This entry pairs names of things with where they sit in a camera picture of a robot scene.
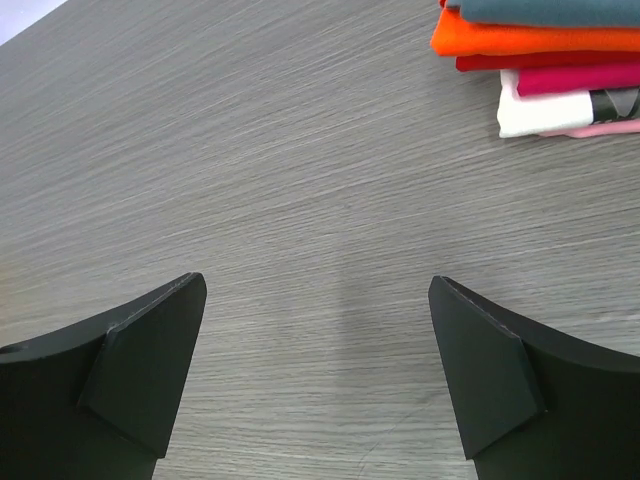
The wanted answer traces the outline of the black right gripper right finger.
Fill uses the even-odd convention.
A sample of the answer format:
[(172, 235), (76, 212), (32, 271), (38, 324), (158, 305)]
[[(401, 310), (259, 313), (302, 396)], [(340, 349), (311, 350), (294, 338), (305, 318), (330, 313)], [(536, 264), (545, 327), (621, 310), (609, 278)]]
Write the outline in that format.
[(501, 307), (429, 288), (466, 459), (480, 479), (636, 479), (639, 359)]

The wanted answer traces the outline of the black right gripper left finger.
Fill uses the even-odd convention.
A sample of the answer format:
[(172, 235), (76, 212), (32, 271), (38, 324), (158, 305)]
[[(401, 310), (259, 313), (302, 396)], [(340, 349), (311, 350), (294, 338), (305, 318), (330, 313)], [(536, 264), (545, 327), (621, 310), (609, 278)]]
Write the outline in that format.
[(199, 334), (200, 273), (1, 349), (4, 479), (150, 479)]

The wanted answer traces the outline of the white printed folded t-shirt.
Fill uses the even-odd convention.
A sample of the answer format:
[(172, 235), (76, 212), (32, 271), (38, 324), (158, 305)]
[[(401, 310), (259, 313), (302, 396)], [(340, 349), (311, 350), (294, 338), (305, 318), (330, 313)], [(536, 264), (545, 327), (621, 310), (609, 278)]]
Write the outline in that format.
[(499, 136), (515, 138), (639, 117), (639, 88), (581, 90), (522, 97), (514, 70), (500, 72)]

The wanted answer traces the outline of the pink folded t-shirt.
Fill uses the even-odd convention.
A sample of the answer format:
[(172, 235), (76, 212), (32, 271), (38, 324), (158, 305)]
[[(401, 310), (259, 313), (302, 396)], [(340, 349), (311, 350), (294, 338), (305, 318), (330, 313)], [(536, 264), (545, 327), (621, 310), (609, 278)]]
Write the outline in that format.
[(570, 138), (589, 138), (596, 136), (633, 134), (640, 132), (640, 119), (592, 124), (585, 127), (540, 133), (542, 137), (566, 136)]

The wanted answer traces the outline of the magenta folded t-shirt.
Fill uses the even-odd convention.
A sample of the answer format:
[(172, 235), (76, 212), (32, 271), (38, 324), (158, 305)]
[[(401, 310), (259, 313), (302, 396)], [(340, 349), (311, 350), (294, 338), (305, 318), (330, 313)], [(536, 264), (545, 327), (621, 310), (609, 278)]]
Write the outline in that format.
[(579, 90), (602, 90), (639, 85), (639, 63), (611, 63), (521, 69), (520, 96), (559, 94)]

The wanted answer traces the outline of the red folded t-shirt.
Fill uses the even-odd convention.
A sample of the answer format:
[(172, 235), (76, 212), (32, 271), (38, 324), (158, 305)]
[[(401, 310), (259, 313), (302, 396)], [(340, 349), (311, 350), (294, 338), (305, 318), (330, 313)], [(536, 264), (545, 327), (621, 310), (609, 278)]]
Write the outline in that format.
[(638, 60), (638, 52), (537, 52), (519, 55), (461, 56), (456, 58), (455, 67), (460, 72), (472, 72), (555, 66), (599, 65), (616, 62), (633, 62)]

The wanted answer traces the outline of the orange folded t-shirt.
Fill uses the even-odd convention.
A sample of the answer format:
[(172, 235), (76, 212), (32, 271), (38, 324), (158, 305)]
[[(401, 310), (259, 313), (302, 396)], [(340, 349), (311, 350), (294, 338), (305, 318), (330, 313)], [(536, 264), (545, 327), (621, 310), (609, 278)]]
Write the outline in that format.
[(549, 28), (471, 23), (443, 10), (431, 38), (440, 56), (506, 56), (540, 52), (637, 52), (639, 31), (623, 28)]

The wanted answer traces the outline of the blue-grey folded t-shirt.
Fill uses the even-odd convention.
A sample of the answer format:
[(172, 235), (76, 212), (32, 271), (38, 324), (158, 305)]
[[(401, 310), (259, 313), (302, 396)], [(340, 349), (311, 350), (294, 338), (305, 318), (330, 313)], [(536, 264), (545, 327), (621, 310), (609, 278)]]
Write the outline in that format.
[(639, 2), (605, 0), (465, 0), (444, 7), (471, 23), (534, 27), (639, 26)]

